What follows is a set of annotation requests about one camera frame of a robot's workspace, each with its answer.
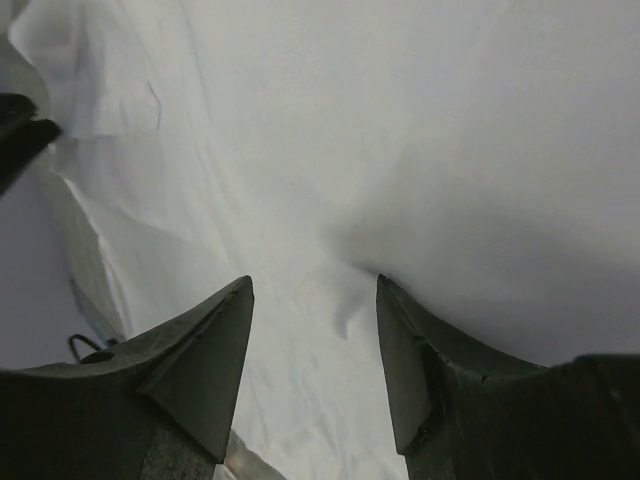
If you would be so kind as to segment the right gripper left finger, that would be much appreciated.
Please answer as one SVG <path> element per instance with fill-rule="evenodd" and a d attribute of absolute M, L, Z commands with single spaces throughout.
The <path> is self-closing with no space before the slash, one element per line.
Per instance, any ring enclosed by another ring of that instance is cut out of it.
<path fill-rule="evenodd" d="M 224 461 L 253 284 L 85 357 L 1 374 L 5 479 L 210 479 Z"/>

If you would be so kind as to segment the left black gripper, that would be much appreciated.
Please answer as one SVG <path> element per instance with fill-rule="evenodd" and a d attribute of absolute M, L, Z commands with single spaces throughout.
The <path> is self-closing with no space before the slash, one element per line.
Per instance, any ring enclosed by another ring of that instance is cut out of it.
<path fill-rule="evenodd" d="M 32 161 L 61 135 L 50 119 L 37 117 L 38 107 L 27 96 L 1 94 L 1 194 L 4 195 Z"/>

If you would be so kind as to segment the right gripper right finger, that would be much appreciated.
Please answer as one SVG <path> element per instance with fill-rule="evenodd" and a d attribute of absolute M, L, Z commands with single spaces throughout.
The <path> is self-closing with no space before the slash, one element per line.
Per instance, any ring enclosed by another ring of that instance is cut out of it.
<path fill-rule="evenodd" d="M 542 367 L 495 350 L 377 279 L 397 452 L 412 479 L 635 479 L 639 359 Z"/>

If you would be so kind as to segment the white long sleeve shirt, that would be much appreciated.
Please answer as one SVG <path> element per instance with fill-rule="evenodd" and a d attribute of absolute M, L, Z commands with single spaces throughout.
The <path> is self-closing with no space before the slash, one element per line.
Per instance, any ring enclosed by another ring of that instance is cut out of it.
<path fill-rule="evenodd" d="M 5 1 L 2 70 L 126 336 L 254 281 L 234 433 L 287 479 L 403 479 L 386 274 L 553 365 L 639 349 L 635 1 Z"/>

